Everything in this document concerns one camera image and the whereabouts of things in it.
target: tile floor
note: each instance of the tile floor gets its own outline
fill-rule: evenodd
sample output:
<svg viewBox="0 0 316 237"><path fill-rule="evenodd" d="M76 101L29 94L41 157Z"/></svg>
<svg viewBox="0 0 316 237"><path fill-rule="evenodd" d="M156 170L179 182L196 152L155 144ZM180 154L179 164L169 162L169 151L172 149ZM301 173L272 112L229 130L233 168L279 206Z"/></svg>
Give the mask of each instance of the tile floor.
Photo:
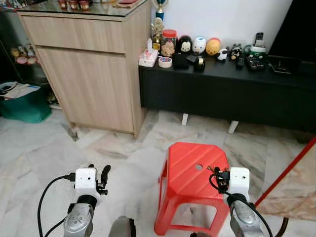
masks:
<svg viewBox="0 0 316 237"><path fill-rule="evenodd" d="M264 125L240 123L228 134L227 121L189 116L181 125L180 115L149 111L137 140L131 134L80 129L74 142L67 133L61 111L41 124L27 124L0 118L0 233L2 237L38 236L36 211L48 182L78 167L106 164L112 169L104 197L95 210L93 237L107 236L112 222L121 215L134 218L138 236L156 236L153 232L158 205L157 178L166 149L175 142L214 144L222 148L231 166L251 171L251 200L277 178L305 146L292 131ZM46 232L67 214L74 195L73 185L60 181L45 196L42 226ZM194 221L189 209L178 215L180 222ZM274 233L281 218L266 216ZM228 217L220 236L234 236ZM290 220L284 236L313 236L313 222ZM50 236L62 236L57 228ZM189 232L169 231L166 236L190 236Z"/></svg>

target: television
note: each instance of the television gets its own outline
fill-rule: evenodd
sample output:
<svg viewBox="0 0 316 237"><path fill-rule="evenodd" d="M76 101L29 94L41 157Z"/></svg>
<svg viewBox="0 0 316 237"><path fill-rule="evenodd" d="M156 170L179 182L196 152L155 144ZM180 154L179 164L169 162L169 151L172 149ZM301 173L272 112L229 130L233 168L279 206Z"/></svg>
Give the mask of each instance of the television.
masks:
<svg viewBox="0 0 316 237"><path fill-rule="evenodd" d="M316 17L310 3L310 0L292 1L269 51L272 64L278 60L279 64L285 64L292 72L303 68L315 71Z"/></svg>

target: white console leg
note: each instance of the white console leg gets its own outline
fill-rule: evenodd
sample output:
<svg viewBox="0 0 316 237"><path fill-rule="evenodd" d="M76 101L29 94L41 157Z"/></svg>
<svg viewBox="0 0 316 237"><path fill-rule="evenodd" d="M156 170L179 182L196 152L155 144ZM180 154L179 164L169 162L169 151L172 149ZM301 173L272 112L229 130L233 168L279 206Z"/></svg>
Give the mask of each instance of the white console leg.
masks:
<svg viewBox="0 0 316 237"><path fill-rule="evenodd" d="M229 134L233 134L235 132L235 129L236 129L238 123L239 123L239 121L235 121L235 120L233 120L231 122L231 124L229 125L229 128L228 128L228 133Z"/></svg>
<svg viewBox="0 0 316 237"><path fill-rule="evenodd" d="M182 125L186 126L188 121L188 114L183 114L182 116Z"/></svg>

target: black cable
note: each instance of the black cable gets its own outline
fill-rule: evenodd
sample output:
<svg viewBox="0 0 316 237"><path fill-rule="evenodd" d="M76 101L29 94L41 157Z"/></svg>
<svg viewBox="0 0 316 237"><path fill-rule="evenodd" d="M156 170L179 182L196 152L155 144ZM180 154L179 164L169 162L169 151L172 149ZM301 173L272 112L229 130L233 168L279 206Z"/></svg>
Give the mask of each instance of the black cable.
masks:
<svg viewBox="0 0 316 237"><path fill-rule="evenodd" d="M65 220L65 218L64 219L62 219L60 222L58 222L56 225L54 225L52 228L50 228L50 230L49 231L47 231L47 233L45 234L45 237L48 237L49 236L49 234L54 230L54 229L56 229L61 223L63 223L64 222L64 220Z"/></svg>
<svg viewBox="0 0 316 237"><path fill-rule="evenodd" d="M215 184L213 184L213 182L212 182L212 178L213 178L213 177L216 177L216 174L215 174L215 173L214 173L214 174L211 174L211 175L209 176L209 182L210 182L210 184L213 186L213 188L217 189L219 192L221 192L221 193L223 193L223 194L226 194L226 195L228 195L228 196L230 196L230 197L235 198L235 199L238 200L238 201L241 201L242 203L244 203L244 204L246 204L248 207L250 207L251 210L253 210L253 211L257 214L257 216L259 216L259 218L262 220L263 224L266 226L266 228L267 228L267 230L268 230L268 232L269 232L269 236L270 236L270 237L273 237L272 232L271 232L271 230L270 230L270 227L269 227L268 223L266 222L266 220L263 218L263 216L262 216L253 206L251 206L251 204L249 204L248 202L246 202L246 201L240 199L240 198L237 197L236 195L230 194L230 193L228 193L228 192L226 192L226 191L224 191L224 190L220 190Z"/></svg>
<svg viewBox="0 0 316 237"><path fill-rule="evenodd" d="M48 188L54 183L56 182L57 180L60 180L60 179L68 179L69 178L69 175L64 175L64 176L60 176L60 177L57 177L55 179L53 179L47 186L46 188L44 189L44 192L43 194L41 195L40 197L40 200L39 200L39 207L38 207L38 226L39 226L39 237L43 237L43 231L41 229L41 222L40 222L40 208L41 208L41 203L43 202L43 199L44 199L44 196L48 190Z"/></svg>
<svg viewBox="0 0 316 237"><path fill-rule="evenodd" d="M286 230L286 227L287 227L287 223L288 223L288 218L287 218L287 217L284 217L284 218L283 218L282 225L281 225L281 228L280 228L280 230L278 231L276 237L281 237L281 236L284 234L284 232L285 232L285 230Z"/></svg>

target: black tv console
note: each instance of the black tv console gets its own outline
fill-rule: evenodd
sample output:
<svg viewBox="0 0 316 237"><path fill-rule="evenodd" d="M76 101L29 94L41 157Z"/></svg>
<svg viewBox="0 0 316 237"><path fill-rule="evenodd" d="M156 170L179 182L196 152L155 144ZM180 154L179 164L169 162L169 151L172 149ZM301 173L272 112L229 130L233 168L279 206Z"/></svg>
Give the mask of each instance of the black tv console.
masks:
<svg viewBox="0 0 316 237"><path fill-rule="evenodd" d="M316 132L316 78L250 71L206 57L204 72L139 66L141 105Z"/></svg>

